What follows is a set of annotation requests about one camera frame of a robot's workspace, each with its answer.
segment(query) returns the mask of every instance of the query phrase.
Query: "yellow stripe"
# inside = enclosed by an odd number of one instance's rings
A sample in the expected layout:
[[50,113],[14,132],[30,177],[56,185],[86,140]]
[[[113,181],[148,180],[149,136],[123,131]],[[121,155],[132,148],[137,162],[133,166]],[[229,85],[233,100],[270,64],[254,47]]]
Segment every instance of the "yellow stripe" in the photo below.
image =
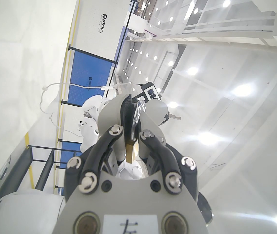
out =
[[[75,18],[75,23],[74,23],[74,31],[73,31],[73,34],[72,34],[71,44],[72,44],[73,41],[74,41],[74,36],[75,36],[75,30],[76,30],[76,24],[77,24],[77,19],[78,19],[78,12],[79,12],[79,7],[80,7],[80,2],[81,2],[81,0],[79,0],[79,2],[78,2],[77,13],[76,13],[76,18]],[[69,39],[70,39],[70,34],[71,34],[71,27],[72,27],[72,25],[70,26],[70,31],[69,31],[68,41],[67,41],[67,47],[68,47],[68,45],[69,45]],[[67,51],[68,51],[68,50],[66,49],[66,53],[65,53],[65,65],[64,65],[64,72],[63,72],[63,76],[62,76],[62,83],[64,82],[64,78],[65,78],[65,67],[66,67],[67,55],[68,55]],[[67,65],[67,74],[66,74],[66,81],[65,81],[65,83],[67,83],[67,79],[68,79],[68,72],[69,72],[69,65],[70,65],[69,61],[70,61],[70,58],[71,58],[71,50],[69,51],[69,60],[68,60],[68,65]],[[65,93],[64,93],[64,95],[66,94],[66,91],[67,91],[67,85],[65,85]],[[59,100],[60,107],[61,107],[62,95],[63,95],[63,85],[61,85],[61,90],[60,90],[60,96],[61,96],[61,98],[60,98],[60,100]],[[64,109],[62,108],[61,113],[60,113],[60,110],[59,110],[58,119],[57,119],[57,123],[58,123],[57,125],[60,126],[60,127],[61,127],[62,122],[63,122],[63,114],[64,114]],[[57,129],[56,141],[55,141],[55,144],[56,144],[55,146],[56,146],[56,147],[58,147],[58,142],[57,142],[57,140],[58,140],[59,136],[60,136],[60,130]],[[57,157],[57,160],[58,160],[58,161],[60,161],[60,158],[58,158],[59,155],[60,155],[60,153],[57,151],[56,157]],[[55,176],[55,175],[56,175],[56,165],[54,166],[54,186],[55,186],[55,184],[56,184],[56,176]]]
[[[25,143],[26,143],[26,146],[29,145],[29,133],[28,132],[25,135]],[[32,167],[31,167],[31,165],[29,167],[29,176],[30,176],[31,188],[34,189],[35,185],[33,183],[33,174],[32,174]]]
[[34,183],[33,183],[33,175],[32,175],[32,167],[31,167],[31,165],[30,165],[30,167],[29,167],[29,176],[30,176],[31,188],[32,188],[32,189],[35,189],[35,185],[34,185]]

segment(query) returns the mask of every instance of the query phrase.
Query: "white label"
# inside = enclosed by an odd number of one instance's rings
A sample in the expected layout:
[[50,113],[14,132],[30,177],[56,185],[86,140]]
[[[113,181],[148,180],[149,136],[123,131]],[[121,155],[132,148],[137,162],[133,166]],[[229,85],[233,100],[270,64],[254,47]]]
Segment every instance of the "white label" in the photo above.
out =
[[103,234],[159,234],[157,215],[104,215]]

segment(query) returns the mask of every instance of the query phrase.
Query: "blue wall panel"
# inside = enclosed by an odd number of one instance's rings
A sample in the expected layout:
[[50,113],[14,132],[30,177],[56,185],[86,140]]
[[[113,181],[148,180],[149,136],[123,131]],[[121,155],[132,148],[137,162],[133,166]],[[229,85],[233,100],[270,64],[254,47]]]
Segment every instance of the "blue wall panel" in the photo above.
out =
[[[84,87],[105,86],[111,66],[112,63],[110,62],[75,51],[70,83]],[[68,102],[83,105],[88,98],[94,95],[102,96],[103,94],[104,90],[99,88],[85,89],[70,86]]]
[[[82,153],[80,151],[80,144],[67,143],[63,141],[62,149],[75,150],[76,156],[80,156]],[[62,151],[60,156],[60,161],[67,163],[70,158],[74,157],[74,152]],[[60,164],[60,168],[65,169],[66,164]]]

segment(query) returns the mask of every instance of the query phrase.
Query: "gray gripper base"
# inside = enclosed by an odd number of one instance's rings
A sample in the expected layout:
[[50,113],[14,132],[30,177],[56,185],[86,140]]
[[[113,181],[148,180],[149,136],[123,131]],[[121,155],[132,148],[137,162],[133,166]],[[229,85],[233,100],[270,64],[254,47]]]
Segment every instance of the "gray gripper base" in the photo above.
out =
[[[112,182],[112,188],[104,193],[101,185],[104,180]],[[158,180],[161,190],[153,192],[150,183]],[[75,189],[59,216],[53,234],[73,233],[75,220],[83,212],[92,211],[100,219],[103,231],[104,215],[157,215],[158,230],[161,231],[161,221],[168,212],[182,214],[188,223],[189,234],[208,234],[206,223],[188,190],[183,187],[179,195],[170,195],[163,187],[162,175],[155,174],[141,180],[123,180],[101,172],[99,186],[91,195],[82,194]]]

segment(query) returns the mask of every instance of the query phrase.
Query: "white floor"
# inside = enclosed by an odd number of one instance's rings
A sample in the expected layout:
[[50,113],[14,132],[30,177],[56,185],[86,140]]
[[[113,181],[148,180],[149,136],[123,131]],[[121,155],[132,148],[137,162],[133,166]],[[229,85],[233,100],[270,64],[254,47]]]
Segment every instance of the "white floor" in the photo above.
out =
[[0,168],[40,115],[41,88],[60,80],[75,4],[0,0]]

